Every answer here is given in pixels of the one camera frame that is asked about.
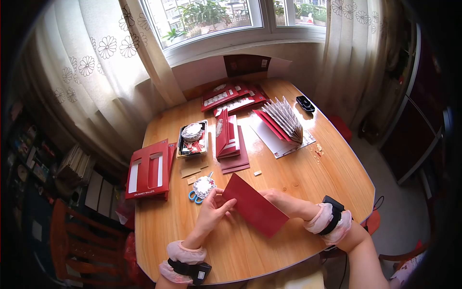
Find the pink scrunchie sleeve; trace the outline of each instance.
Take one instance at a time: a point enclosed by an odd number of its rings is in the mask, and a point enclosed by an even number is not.
[[[205,248],[200,247],[196,250],[187,249],[181,245],[181,242],[183,242],[183,240],[171,242],[167,245],[167,254],[170,259],[189,265],[195,265],[204,261],[207,255],[207,250]],[[173,268],[166,260],[159,264],[159,272],[173,283],[191,284],[193,282],[191,277],[173,271]]]
[[[332,216],[332,204],[329,203],[321,203],[316,204],[316,206],[320,207],[321,209],[316,214],[316,216],[311,219],[311,221],[305,221],[303,223],[303,227],[307,229],[309,232],[313,234],[320,233],[324,230],[325,227],[329,224],[334,216]]]
[[[332,204],[320,203],[317,204],[321,209],[311,221],[305,221],[303,226],[309,232],[317,234],[324,230],[330,223],[332,218]],[[351,212],[349,210],[343,211],[340,221],[337,223],[332,232],[327,235],[321,236],[327,245],[335,245],[346,236],[351,229]]]

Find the person's arm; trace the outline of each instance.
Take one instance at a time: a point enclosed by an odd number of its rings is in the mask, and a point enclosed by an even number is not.
[[[236,199],[226,200],[221,195],[223,189],[213,189],[202,201],[201,210],[197,216],[196,225],[181,245],[186,249],[199,249],[208,234],[218,225],[224,215],[229,215],[229,210],[236,204]],[[185,289],[188,284],[174,283],[162,274],[157,279],[158,289]]]
[[[259,193],[290,218],[310,221],[320,210],[310,201],[297,199],[276,189]],[[389,288],[372,238],[361,225],[352,221],[351,229],[337,247],[345,251],[350,259],[350,288]]]

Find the black wrist strap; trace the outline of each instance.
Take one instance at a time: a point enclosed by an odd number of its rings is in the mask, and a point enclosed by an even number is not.
[[[340,221],[342,218],[342,213],[337,210],[335,207],[332,208],[332,215],[334,216],[332,218],[332,221],[327,225],[327,227],[324,228],[324,230],[320,231],[318,234],[323,236],[327,235],[328,233],[332,232],[335,229],[335,226],[337,226],[337,223]]]
[[[202,285],[204,283],[205,278],[207,278],[208,273],[212,270],[212,266],[203,262],[196,265],[189,265],[180,261],[173,261],[172,259],[168,259],[167,262],[178,274],[190,276],[193,279],[194,285]]]
[[[169,265],[172,266],[173,271],[178,274],[191,276],[191,265],[180,262],[180,261],[173,261],[172,259],[168,259]]]
[[[322,200],[323,203],[329,203],[332,205],[332,215],[334,216],[330,223],[327,225],[327,227],[324,228],[324,230],[320,231],[318,235],[327,235],[328,233],[332,232],[335,229],[335,226],[337,226],[337,223],[340,221],[342,218],[342,212],[345,210],[343,205],[333,198],[329,196],[325,196],[324,199]]]

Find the window sill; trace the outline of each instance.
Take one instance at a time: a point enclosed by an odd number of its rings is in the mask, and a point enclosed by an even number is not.
[[[266,46],[272,44],[285,44],[285,43],[324,43],[324,40],[317,40],[317,39],[281,39],[281,40],[271,40],[271,41],[261,41],[261,42],[253,42],[253,43],[246,43],[241,45],[230,46],[222,49],[217,49],[213,51],[209,51],[200,55],[196,55],[194,57],[190,57],[183,61],[177,62],[174,65],[170,65],[171,67],[179,66],[188,62],[196,61],[199,59],[216,56],[216,55],[225,55],[235,50],[245,49],[245,48],[252,48],[258,46]]]
[[[261,33],[260,29],[248,29],[201,39],[173,47],[164,52],[171,67],[187,62],[226,54],[233,50],[280,43],[323,43],[326,27],[278,27],[274,33]]]

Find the blue scissors handle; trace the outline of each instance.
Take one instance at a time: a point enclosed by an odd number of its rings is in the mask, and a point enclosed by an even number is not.
[[[196,194],[194,193],[194,191],[190,191],[188,197],[189,197],[189,199],[190,199],[191,201],[194,201],[194,203],[196,203],[196,204],[198,204],[198,205],[202,204],[203,199],[201,199],[201,198],[199,198],[198,196],[196,196]]]

